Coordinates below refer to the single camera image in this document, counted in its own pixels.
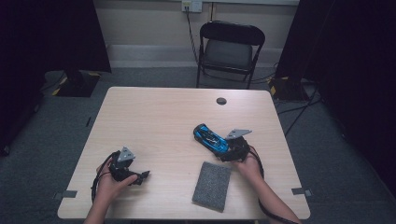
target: human arm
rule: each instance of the human arm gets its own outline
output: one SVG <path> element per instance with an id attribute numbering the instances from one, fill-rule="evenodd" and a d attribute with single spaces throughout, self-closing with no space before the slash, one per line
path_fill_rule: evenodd
<path id="1" fill-rule="evenodd" d="M 257 155 L 257 152 L 253 147 L 251 147 L 250 153 L 247 154 L 247 157 L 243 162 L 233 161 L 233 164 L 259 195 L 262 206 L 268 212 L 278 217 L 283 217 L 296 223 L 302 223 L 294 214 L 294 212 L 274 193 L 274 191 L 262 178 L 262 175 L 260 174 L 259 163 L 257 161 L 258 157 L 256 158 L 251 153 Z M 268 218 L 271 224 L 282 223 L 274 218 Z"/>
<path id="2" fill-rule="evenodd" d="M 137 179 L 137 175 L 131 175 L 121 182 L 116 181 L 111 175 L 108 166 L 112 159 L 108 160 L 104 166 L 96 191 L 95 200 L 92 203 L 90 212 L 88 213 L 84 224 L 102 224 L 105 221 L 105 216 L 108 207 L 113 200 L 130 184 Z"/>

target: tabletop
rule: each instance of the tabletop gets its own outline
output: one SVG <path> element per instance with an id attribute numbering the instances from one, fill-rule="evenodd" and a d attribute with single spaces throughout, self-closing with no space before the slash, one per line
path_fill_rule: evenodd
<path id="1" fill-rule="evenodd" d="M 226 104 L 219 105 L 218 98 Z M 194 140 L 192 131 L 201 123 L 220 136 L 232 129 L 252 130 L 244 137 L 262 159 L 266 182 L 298 218 L 309 218 L 305 196 L 291 191 L 301 183 L 268 91 L 136 87 L 108 90 L 67 188 L 77 195 L 63 198 L 58 216 L 85 218 L 96 167 L 128 147 L 136 156 L 130 170 L 150 174 L 141 186 L 125 190 L 106 218 L 265 218 L 249 183 Z M 223 212 L 191 200 L 204 161 L 232 168 Z"/>

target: white wall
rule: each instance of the white wall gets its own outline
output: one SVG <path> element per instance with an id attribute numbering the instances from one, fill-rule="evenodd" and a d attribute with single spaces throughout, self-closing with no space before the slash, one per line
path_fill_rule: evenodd
<path id="1" fill-rule="evenodd" d="M 148 47 L 151 49 L 150 52 L 155 51 L 153 47 L 159 51 L 169 50 L 170 47 L 177 48 L 176 51 L 181 49 L 191 51 L 189 25 L 186 14 L 181 12 L 179 1 L 97 0 L 94 3 L 108 45 L 128 45 L 129 49 L 136 47 L 142 50 Z M 196 48 L 199 45 L 199 29 L 205 22 L 210 21 L 212 8 L 213 20 L 252 24 L 264 31 L 266 42 L 259 63 L 268 65 L 276 63 L 280 56 L 297 6 L 228 3 L 212 5 L 204 2 L 202 13 L 190 14 Z M 192 54 L 188 59 L 183 55 L 180 60 L 193 61 Z"/>

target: chair seat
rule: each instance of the chair seat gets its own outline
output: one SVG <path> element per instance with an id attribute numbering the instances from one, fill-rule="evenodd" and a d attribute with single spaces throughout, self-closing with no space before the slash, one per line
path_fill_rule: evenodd
<path id="1" fill-rule="evenodd" d="M 208 40 L 203 64 L 249 70 L 251 67 L 252 47 L 250 45 Z"/>

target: folding chair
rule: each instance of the folding chair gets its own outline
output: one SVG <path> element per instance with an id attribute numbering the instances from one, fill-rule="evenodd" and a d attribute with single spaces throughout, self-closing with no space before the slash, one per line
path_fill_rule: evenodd
<path id="1" fill-rule="evenodd" d="M 200 30 L 196 88 L 200 85 L 201 69 L 204 73 L 206 69 L 211 69 L 245 75 L 243 81 L 248 77 L 248 90 L 264 41 L 264 33 L 252 25 L 227 21 L 204 24 Z"/>

